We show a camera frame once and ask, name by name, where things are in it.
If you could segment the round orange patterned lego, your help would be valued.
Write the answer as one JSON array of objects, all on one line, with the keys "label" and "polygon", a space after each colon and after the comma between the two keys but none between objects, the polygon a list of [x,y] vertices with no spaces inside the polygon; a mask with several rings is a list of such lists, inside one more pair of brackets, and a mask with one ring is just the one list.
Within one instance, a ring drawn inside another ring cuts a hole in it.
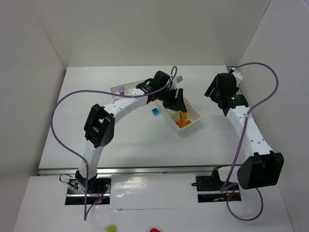
[{"label": "round orange patterned lego", "polygon": [[186,120],[178,119],[178,120],[176,121],[176,124],[177,124],[177,126],[178,126],[179,128],[183,128],[183,127],[186,126]]}]

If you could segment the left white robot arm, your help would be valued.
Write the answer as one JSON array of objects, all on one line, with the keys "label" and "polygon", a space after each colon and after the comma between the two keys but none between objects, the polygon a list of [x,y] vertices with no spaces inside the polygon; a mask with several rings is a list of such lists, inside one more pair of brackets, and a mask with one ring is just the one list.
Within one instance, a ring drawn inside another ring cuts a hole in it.
[{"label": "left white robot arm", "polygon": [[166,109],[187,112],[183,89],[176,88],[171,77],[163,71],[157,71],[154,78],[137,84],[128,97],[121,97],[105,106],[92,106],[84,126],[86,146],[83,161],[75,173],[75,178],[86,192],[95,184],[100,156],[114,137],[116,123],[155,100],[162,101]]}]

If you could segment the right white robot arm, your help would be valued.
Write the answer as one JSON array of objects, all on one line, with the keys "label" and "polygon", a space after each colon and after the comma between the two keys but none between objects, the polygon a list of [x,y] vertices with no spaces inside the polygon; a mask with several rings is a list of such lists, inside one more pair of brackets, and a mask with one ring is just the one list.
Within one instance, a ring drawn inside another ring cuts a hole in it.
[{"label": "right white robot arm", "polygon": [[245,155],[243,164],[216,167],[212,177],[223,189],[232,183],[239,184],[242,189],[274,186],[279,180],[284,157],[266,142],[249,112],[246,98],[238,94],[241,80],[242,74],[237,71],[219,73],[204,94],[217,103],[230,121],[241,142],[237,152],[243,151]]}]

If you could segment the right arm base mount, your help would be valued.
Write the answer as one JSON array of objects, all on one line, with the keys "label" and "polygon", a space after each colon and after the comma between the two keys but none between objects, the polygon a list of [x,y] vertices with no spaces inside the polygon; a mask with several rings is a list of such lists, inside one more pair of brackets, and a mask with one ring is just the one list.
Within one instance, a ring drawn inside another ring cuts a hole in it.
[{"label": "right arm base mount", "polygon": [[233,186],[224,192],[220,192],[224,182],[219,178],[218,168],[214,167],[211,174],[197,175],[191,184],[197,190],[198,203],[219,203],[230,201],[241,201],[239,186]]}]

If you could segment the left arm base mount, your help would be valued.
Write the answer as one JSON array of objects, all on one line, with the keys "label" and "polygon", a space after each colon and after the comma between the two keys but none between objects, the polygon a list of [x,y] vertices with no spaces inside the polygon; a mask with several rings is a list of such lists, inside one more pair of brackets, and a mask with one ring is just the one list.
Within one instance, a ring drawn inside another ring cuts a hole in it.
[{"label": "left arm base mount", "polygon": [[[72,175],[62,174],[59,177],[59,181],[68,187],[65,205],[84,205],[84,188]],[[112,179],[110,177],[96,179],[87,191],[86,204],[110,204],[111,182]]]}]

